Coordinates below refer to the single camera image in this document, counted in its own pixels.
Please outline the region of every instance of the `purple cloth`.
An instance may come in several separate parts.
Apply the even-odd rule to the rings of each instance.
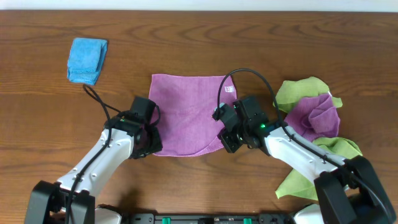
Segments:
[[[223,148],[217,138],[221,121],[211,118],[217,106],[217,94],[224,76],[178,77],[152,75],[149,99],[159,105],[157,125],[163,150],[156,156],[200,156]],[[236,91],[229,77],[221,91],[220,102],[232,105]]]
[[[310,142],[319,137],[337,137],[340,125],[336,107],[327,93],[302,98],[286,116],[285,121]]]

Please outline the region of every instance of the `table surface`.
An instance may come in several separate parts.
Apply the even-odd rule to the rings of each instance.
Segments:
[[[55,182],[98,140],[100,105],[66,78],[75,37],[108,39],[95,90],[128,109],[151,74],[224,75],[249,67],[275,91],[315,76],[344,106],[340,137],[356,142],[398,209],[398,14],[331,12],[0,12],[0,223],[21,223],[39,180]],[[265,85],[236,75],[238,97]],[[97,203],[130,212],[293,212],[311,202],[275,189],[291,168],[259,150],[128,160]]]

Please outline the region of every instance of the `cloth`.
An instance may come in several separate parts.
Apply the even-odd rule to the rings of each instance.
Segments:
[[[345,138],[318,138],[312,143],[322,149],[352,159],[362,156],[359,147],[351,140]],[[314,185],[296,170],[292,170],[286,179],[275,191],[278,198],[285,195],[318,200]]]
[[[74,83],[95,85],[104,63],[108,42],[76,38],[68,59],[68,79]]]
[[[340,125],[340,118],[329,94],[302,98],[285,121],[308,141],[319,137],[337,137]]]
[[[275,97],[279,109],[289,113],[301,98],[314,97],[324,93],[330,94],[328,85],[319,78],[310,77],[296,82],[284,81]],[[337,108],[343,106],[340,98],[332,97],[332,101]]]
[[[224,125],[211,117],[217,106],[217,94],[223,76],[178,77],[152,75],[149,99],[159,105],[157,125],[163,150],[156,156],[200,156],[223,148],[217,138]],[[232,78],[224,82],[220,102],[236,101]]]

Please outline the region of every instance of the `white background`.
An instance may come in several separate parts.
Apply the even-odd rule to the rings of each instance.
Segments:
[[[0,9],[398,12],[398,0],[0,0]]]

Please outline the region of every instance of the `folded blue cloth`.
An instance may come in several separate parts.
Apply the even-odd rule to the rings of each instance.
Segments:
[[[74,83],[94,85],[100,75],[108,42],[99,39],[73,40],[68,60],[68,79]]]

